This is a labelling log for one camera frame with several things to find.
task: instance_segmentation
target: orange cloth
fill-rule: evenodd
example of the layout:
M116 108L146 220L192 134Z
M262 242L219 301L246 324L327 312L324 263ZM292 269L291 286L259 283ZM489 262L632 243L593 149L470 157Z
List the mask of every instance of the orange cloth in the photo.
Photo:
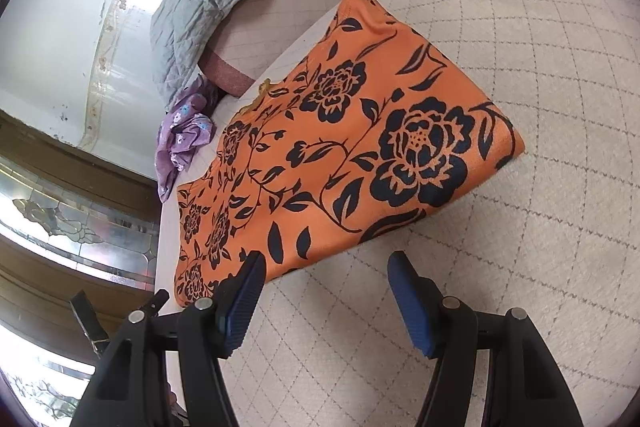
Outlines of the orange cloth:
M423 36L376 0L343 0L324 38L226 127L178 190L182 305L253 250L273 279L397 229L478 186L524 143Z

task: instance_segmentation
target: black flower print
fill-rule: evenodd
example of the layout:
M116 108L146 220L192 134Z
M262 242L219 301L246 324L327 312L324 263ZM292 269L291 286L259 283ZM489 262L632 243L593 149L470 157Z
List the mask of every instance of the black flower print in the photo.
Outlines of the black flower print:
M305 159L306 142L298 140L293 144L292 149L287 153L286 160L292 167L297 167Z
M184 230L184 241L188 245L191 237L198 233L200 229L200 217L202 216L202 206L192 203L189 207L189 214L184 218L182 229Z
M222 163L226 163L227 165L233 163L236 159L236 154L238 154L240 140L249 130L249 127L251 127L249 124L238 120L226 128L225 134L222 137Z
M206 297L209 292L202 278L200 263L195 263L184 274L184 296L189 302Z
M302 111L317 111L321 122L338 123L355 95L367 80L364 62L350 60L334 70L326 70L316 78L312 91L300 104Z
M386 119L378 140L380 158L371 195L400 206L416 194L420 203L443 206L466 179L458 156L471 147L475 119L460 106L429 97L409 111L396 109Z
M213 223L213 231L209 234L207 242L205 243L205 247L207 247L207 258L209 259L212 269L216 269L216 266L220 264L220 256L231 259L231 256L225 248L226 242L229 239L229 228L229 209L228 206L224 206L216 216Z

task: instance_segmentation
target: metal bolt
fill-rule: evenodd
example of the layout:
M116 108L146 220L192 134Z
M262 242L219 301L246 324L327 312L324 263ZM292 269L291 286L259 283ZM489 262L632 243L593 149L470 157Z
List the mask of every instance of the metal bolt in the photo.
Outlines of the metal bolt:
M129 314L129 322L131 324L138 324L139 322L142 322L145 319L145 312L143 312L142 310L135 310L133 312L130 312Z
M522 308L512 308L511 315L513 315L513 318L519 321L523 321L524 319L527 318L527 312L524 311Z
M460 308L460 301L455 297L445 297L442 300L442 305L449 310L455 310Z
M203 297L196 301L196 308L199 310L206 310L213 306L213 301L209 297Z

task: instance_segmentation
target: purple cloth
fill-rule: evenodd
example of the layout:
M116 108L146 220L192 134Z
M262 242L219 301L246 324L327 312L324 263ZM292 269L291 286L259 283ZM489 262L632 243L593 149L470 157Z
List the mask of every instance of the purple cloth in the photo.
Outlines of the purple cloth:
M158 196L164 203L178 173L191 164L197 147L211 141L216 127L209 119L218 103L218 88L198 75L178 95L178 103L162 120L156 148Z

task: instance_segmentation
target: bed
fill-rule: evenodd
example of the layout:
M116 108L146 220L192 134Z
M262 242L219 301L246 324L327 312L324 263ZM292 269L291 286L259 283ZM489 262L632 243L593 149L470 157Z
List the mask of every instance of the bed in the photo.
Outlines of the bed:
M433 363L413 349L386 283L403 249L471 307L522 306L585 425L614 421L640 385L640 1L378 0L508 114L527 152L433 217L268 283L223 364L241 425L414 425ZM179 182L201 176L225 123L322 36L322 15L239 99ZM172 294L178 209L164 204L156 287ZM172 299L163 312L178 309ZM487 357L468 425L482 416ZM179 394L177 363L170 382Z

